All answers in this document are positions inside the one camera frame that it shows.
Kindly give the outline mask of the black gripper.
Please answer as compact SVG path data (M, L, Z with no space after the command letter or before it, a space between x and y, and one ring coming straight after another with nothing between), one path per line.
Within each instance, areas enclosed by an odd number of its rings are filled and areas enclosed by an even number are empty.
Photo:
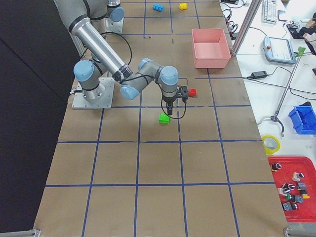
M167 115L171 116L173 114L173 103L176 97L162 97L162 100L166 103Z

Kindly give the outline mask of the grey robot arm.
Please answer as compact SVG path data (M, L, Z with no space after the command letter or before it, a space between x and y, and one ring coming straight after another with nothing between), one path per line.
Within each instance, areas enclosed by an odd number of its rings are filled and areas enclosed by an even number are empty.
M119 22L124 18L124 9L121 7L120 0L108 0L107 17L113 22Z
M58 0L56 6L65 28L92 53L91 59L81 60L74 66L75 77L87 99L99 98L105 91L99 81L105 71L121 84L120 92L128 100L133 100L154 81L160 88L162 102L166 103L163 112L169 117L173 114L174 101L180 97L187 99L184 88L178 85L175 67L144 58L134 73L101 35L102 28L98 24L104 19L120 22L124 18L119 0Z

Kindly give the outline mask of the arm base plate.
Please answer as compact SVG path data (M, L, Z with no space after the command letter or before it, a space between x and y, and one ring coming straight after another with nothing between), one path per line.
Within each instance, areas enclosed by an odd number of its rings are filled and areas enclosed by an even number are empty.
M83 90L78 83L72 102L73 109L111 109L115 81L99 78L99 86L91 91Z
M114 22L110 18L106 18L106 32L114 32L122 35L124 19Z

